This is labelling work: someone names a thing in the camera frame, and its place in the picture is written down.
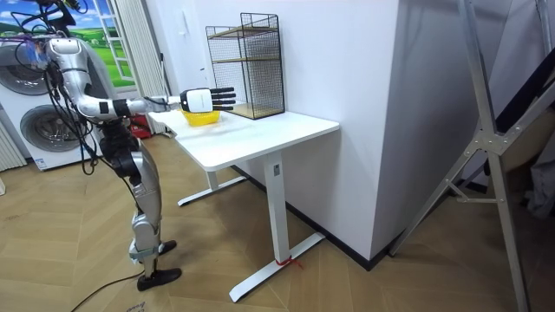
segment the wooden floor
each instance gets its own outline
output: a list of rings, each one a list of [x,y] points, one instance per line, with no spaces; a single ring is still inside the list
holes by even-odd
[[[206,188],[204,173],[174,145],[146,141],[163,186],[162,236],[179,248],[160,258],[180,267],[176,282],[139,293],[135,281],[103,290],[79,311],[515,311],[494,205],[449,198],[395,259],[367,272],[327,241],[304,254],[238,304],[229,290],[273,258],[264,193],[249,182],[192,205],[178,199]],[[0,173],[0,312],[70,311],[104,283],[141,271],[131,264],[134,204],[105,166]],[[223,181],[237,176],[218,172]],[[291,214],[291,244],[312,229]],[[516,211],[533,311],[555,310],[555,224]]]

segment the desk leg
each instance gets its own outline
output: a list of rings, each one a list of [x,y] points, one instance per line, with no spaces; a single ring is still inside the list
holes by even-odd
[[[204,190],[202,192],[198,192],[194,195],[191,195],[189,197],[183,198],[181,199],[179,202],[177,202],[177,205],[187,205],[189,203],[191,203],[192,201],[199,199],[199,198],[203,198],[205,196],[208,196],[212,193],[214,193],[217,190],[221,190],[223,188],[226,188],[228,186],[234,185],[238,182],[241,182],[243,180],[246,180],[245,177],[241,176],[241,177],[237,177],[235,179],[231,179],[227,182],[224,182],[222,184],[218,184],[218,179],[216,178],[216,173],[215,172],[206,172],[206,178],[208,179],[208,185],[210,186],[210,188],[208,190]]]
[[[321,233],[312,234],[302,243],[289,250],[289,236],[287,235],[287,210],[285,210],[284,176],[281,152],[277,151],[264,156],[264,176],[268,193],[268,208],[270,209],[271,237],[274,245],[276,261],[267,264],[258,272],[233,287],[229,293],[233,302],[248,294],[260,283],[277,273],[288,264],[289,258],[300,257],[310,247],[314,246],[325,236]]]

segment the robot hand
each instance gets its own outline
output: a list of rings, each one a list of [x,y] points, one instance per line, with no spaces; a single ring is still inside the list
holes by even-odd
[[[199,88],[187,90],[180,95],[181,108],[190,113],[207,113],[212,110],[233,110],[236,95],[227,93],[233,92],[234,88]]]

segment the dryer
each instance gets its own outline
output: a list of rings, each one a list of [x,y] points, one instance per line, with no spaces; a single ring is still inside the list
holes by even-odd
[[[25,52],[23,47],[16,47],[0,46],[0,101],[5,113],[39,169],[81,161],[79,140],[65,125],[68,119],[56,112],[42,74],[17,61],[15,53],[21,61],[25,60]],[[96,131],[87,136],[90,146],[98,145],[98,141]]]

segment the desk top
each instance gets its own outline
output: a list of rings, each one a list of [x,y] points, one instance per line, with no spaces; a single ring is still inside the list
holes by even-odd
[[[219,122],[202,127],[189,126],[179,111],[149,116],[169,127],[181,148],[208,172],[339,129],[337,122],[291,112],[260,120],[222,112]]]

